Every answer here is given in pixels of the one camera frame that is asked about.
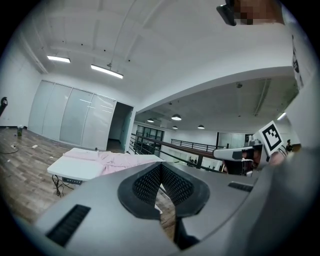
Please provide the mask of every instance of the man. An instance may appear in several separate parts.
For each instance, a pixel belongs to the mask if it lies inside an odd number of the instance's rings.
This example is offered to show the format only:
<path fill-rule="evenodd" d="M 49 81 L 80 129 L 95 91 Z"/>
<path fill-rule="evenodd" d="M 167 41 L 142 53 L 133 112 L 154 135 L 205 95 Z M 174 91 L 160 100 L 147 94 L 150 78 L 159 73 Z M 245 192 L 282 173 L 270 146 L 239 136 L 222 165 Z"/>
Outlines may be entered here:
<path fill-rule="evenodd" d="M 291 145 L 291 140 L 288 139 L 287 140 L 288 145 L 286 145 L 285 149 L 287 152 L 292 152 L 292 150 L 294 149 L 294 147 Z"/>

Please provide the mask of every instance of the pink cloth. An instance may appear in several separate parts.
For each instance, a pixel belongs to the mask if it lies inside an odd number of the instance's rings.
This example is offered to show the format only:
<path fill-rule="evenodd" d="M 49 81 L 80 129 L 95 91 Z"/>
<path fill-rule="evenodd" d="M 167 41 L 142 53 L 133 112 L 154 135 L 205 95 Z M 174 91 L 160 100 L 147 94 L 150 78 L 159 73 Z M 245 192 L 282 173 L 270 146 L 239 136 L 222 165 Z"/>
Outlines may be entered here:
<path fill-rule="evenodd" d="M 68 151 L 63 154 L 64 157 L 97 161 L 103 165 L 103 170 L 100 174 L 106 175 L 115 172 L 122 171 L 134 166 L 144 165 L 148 163 L 154 163 L 154 160 L 144 160 L 136 155 L 112 153 L 112 152 L 76 152 Z"/>

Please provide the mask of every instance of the round ceiling light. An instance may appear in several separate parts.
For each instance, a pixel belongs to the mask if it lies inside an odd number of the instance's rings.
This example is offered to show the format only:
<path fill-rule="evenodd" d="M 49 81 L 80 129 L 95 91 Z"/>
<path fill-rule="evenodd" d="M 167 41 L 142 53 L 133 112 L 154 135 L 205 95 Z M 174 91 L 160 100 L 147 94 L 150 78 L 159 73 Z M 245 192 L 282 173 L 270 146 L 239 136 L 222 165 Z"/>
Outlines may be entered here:
<path fill-rule="evenodd" d="M 172 120 L 175 120 L 175 121 L 180 121 L 182 120 L 181 116 L 179 114 L 174 114 L 172 117 L 171 117 Z"/>

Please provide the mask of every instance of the doorway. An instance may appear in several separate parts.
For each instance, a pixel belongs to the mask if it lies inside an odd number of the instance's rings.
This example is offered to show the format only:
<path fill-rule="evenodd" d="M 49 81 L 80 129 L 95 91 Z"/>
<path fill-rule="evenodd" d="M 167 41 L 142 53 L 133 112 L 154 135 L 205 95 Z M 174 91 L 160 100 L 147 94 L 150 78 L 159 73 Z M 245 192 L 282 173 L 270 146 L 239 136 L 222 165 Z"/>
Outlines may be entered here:
<path fill-rule="evenodd" d="M 106 146 L 107 151 L 113 153 L 124 153 L 128 136 L 133 107 L 117 102 Z"/>

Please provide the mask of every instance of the frosted glass partition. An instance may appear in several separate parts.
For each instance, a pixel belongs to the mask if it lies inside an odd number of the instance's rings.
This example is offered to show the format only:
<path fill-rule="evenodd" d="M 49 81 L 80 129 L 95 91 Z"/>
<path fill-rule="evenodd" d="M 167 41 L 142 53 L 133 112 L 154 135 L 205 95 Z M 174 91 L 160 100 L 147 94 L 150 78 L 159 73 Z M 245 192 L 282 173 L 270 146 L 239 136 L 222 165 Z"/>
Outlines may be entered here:
<path fill-rule="evenodd" d="M 61 123 L 60 140 L 81 145 L 88 109 L 93 98 L 90 92 L 73 88 Z"/>
<path fill-rule="evenodd" d="M 62 118 L 71 88 L 55 84 L 49 102 L 46 107 L 42 135 L 48 138 L 59 140 Z"/>
<path fill-rule="evenodd" d="M 53 88 L 53 82 L 41 81 L 35 93 L 28 124 L 28 129 L 34 133 L 42 134 L 45 112 Z"/>
<path fill-rule="evenodd" d="M 116 102 L 94 95 L 86 116 L 82 144 L 84 148 L 106 150 Z"/>

